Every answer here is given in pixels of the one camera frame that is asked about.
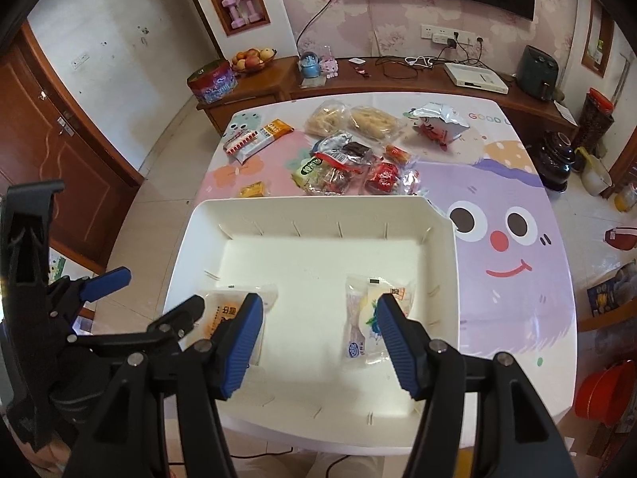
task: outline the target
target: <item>cartoon tablecloth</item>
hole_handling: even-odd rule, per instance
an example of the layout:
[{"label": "cartoon tablecloth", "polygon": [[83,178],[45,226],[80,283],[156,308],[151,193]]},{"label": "cartoon tablecloth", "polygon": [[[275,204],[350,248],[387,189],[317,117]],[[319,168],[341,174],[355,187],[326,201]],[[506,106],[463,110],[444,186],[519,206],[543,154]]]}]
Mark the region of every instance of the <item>cartoon tablecloth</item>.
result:
[{"label": "cartoon tablecloth", "polygon": [[[337,95],[351,106],[374,106],[403,117],[428,102],[449,104],[470,128],[447,152],[406,123],[396,145],[418,154],[427,198],[457,226],[461,346],[464,354],[515,354],[553,417],[571,406],[576,370],[573,288],[549,199],[515,130],[499,106],[483,98],[425,93]],[[257,181],[271,196],[301,196],[291,172],[315,138],[303,133],[324,97],[235,114],[225,131],[254,129],[275,118],[296,128],[243,166],[220,142],[197,203],[235,198]]]}]

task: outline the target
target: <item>tiled floor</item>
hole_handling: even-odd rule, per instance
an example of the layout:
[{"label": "tiled floor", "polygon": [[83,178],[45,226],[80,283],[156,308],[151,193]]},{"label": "tiled floor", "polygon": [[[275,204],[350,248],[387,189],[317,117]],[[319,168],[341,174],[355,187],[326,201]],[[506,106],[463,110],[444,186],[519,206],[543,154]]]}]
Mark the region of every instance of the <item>tiled floor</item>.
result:
[{"label": "tiled floor", "polygon": [[[131,284],[108,299],[98,302],[94,333],[121,333],[143,330],[160,315],[170,281],[171,271],[190,212],[193,198],[203,179],[219,137],[201,111],[192,111],[177,127],[148,179],[141,187],[123,224],[109,269],[127,266],[133,272]],[[573,278],[576,305],[580,318],[590,316],[586,289],[597,283],[607,272],[635,257],[633,252],[619,252],[603,242],[604,233],[632,217],[620,214],[611,201],[593,198],[584,190],[577,175],[569,180],[565,194],[551,198],[560,226]],[[578,381],[606,363],[594,350],[594,333],[580,335]],[[167,431],[171,460],[181,458],[176,441],[176,421],[169,417]],[[574,451],[584,451],[594,424],[567,415],[560,425],[565,435],[578,435]],[[266,441],[249,439],[228,433],[232,452],[254,454],[269,449]],[[588,476],[588,467],[595,463],[582,457],[578,467],[581,476]],[[400,476],[406,458],[389,458],[385,476]],[[183,472],[176,468],[178,476]]]}]

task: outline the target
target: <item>wall socket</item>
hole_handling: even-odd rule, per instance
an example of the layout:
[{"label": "wall socket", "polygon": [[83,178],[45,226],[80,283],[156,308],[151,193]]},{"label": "wall socket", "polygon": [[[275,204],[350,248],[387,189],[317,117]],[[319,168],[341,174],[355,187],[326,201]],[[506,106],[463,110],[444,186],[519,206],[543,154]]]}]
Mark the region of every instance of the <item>wall socket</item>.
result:
[{"label": "wall socket", "polygon": [[447,38],[455,39],[453,33],[458,33],[458,43],[473,46],[477,43],[478,34],[456,28],[437,27],[436,25],[420,25],[420,37],[430,39],[433,43],[447,44]]},{"label": "wall socket", "polygon": [[71,66],[73,70],[77,70],[82,63],[88,60],[88,52],[83,53],[81,56],[76,57],[73,61],[71,61]]}]

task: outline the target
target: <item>wooden door frame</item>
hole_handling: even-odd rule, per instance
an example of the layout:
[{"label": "wooden door frame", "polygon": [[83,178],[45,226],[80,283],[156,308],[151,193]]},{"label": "wooden door frame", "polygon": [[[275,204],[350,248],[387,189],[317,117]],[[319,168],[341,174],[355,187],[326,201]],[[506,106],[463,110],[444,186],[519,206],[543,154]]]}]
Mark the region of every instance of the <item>wooden door frame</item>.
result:
[{"label": "wooden door frame", "polygon": [[[84,140],[95,154],[113,170],[113,172],[133,191],[137,192],[144,182],[144,177],[113,147],[93,121],[88,117],[73,98],[53,66],[42,51],[31,26],[24,22],[14,42],[18,44],[28,68],[33,73],[47,98],[60,111],[64,119],[75,129],[77,135]],[[65,257],[84,266],[90,271],[102,273],[106,271],[106,263],[97,263],[81,255],[73,249],[50,238],[50,246]]]},{"label": "wooden door frame", "polygon": [[622,152],[608,171],[613,185],[601,193],[602,198],[610,198],[611,194],[615,191],[616,183],[619,183],[623,179],[635,161],[637,161],[637,127],[633,130],[633,134],[628,139],[628,142],[626,142]]},{"label": "wooden door frame", "polygon": [[31,54],[25,56],[27,65],[29,65],[47,97],[56,105],[77,134],[122,180],[131,186],[141,186],[144,182],[144,177],[113,147],[112,143],[109,142],[73,98],[42,51],[29,22],[24,22],[20,33],[18,33],[14,41],[22,41],[22,44],[27,46],[27,51],[23,52],[24,54]]}]

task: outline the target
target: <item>apple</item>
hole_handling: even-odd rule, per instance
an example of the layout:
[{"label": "apple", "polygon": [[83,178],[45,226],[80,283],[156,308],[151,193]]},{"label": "apple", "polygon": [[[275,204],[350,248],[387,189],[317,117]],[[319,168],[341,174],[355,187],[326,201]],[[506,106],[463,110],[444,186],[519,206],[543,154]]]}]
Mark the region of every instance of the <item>apple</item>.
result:
[{"label": "apple", "polygon": [[261,59],[259,59],[257,56],[251,55],[245,60],[245,67],[254,68],[255,66],[259,65],[259,63],[261,62],[262,62]]},{"label": "apple", "polygon": [[275,56],[275,51],[271,48],[264,48],[261,52],[259,52],[259,57],[262,61],[267,61],[268,59],[272,59]]}]

